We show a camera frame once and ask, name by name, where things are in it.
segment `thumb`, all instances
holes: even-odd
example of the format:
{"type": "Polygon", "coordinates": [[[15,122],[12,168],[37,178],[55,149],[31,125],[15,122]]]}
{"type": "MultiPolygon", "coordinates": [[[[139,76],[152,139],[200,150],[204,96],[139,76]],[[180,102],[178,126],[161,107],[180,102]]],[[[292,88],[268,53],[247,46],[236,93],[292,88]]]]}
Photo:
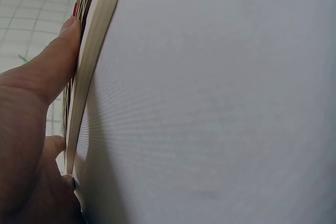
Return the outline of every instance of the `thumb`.
{"type": "Polygon", "coordinates": [[[80,21],[68,19],[37,57],[1,75],[0,84],[33,92],[48,105],[74,76],[80,45],[80,21]]]}

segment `book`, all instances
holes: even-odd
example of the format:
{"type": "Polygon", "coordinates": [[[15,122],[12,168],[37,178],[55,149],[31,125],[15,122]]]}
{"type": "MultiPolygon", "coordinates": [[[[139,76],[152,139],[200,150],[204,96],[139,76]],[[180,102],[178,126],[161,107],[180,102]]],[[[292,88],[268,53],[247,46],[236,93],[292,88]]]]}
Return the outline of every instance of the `book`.
{"type": "Polygon", "coordinates": [[[72,174],[92,75],[118,0],[77,0],[74,16],[81,20],[81,46],[75,77],[64,90],[63,135],[66,139],[65,169],[72,174]]]}

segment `fingernail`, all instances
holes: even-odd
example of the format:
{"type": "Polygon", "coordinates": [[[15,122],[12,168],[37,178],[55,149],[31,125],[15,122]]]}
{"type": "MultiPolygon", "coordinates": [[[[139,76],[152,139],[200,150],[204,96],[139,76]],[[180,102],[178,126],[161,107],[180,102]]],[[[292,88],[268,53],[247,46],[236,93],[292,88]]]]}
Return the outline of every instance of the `fingernail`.
{"type": "Polygon", "coordinates": [[[63,33],[65,30],[69,29],[75,23],[75,21],[76,21],[75,17],[71,17],[67,21],[65,21],[65,23],[62,26],[61,32],[59,34],[63,33]]]}

